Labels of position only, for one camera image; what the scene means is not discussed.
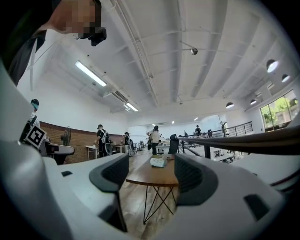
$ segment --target white ceiling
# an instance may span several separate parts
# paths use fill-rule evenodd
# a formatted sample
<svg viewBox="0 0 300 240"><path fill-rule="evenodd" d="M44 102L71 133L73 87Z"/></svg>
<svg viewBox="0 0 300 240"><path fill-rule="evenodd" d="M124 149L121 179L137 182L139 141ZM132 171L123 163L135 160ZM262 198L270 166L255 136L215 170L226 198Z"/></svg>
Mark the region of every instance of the white ceiling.
<svg viewBox="0 0 300 240"><path fill-rule="evenodd" d="M48 71L110 106L103 97L118 90L141 112L176 102L209 98L248 99L268 82L271 94L289 84L299 65L284 32L259 7L246 0L103 0L107 39L67 35L59 43ZM190 54L187 43L198 49ZM266 62L279 61L267 74ZM93 81L75 67L90 67L108 85ZM291 79L281 83L282 74Z"/></svg>

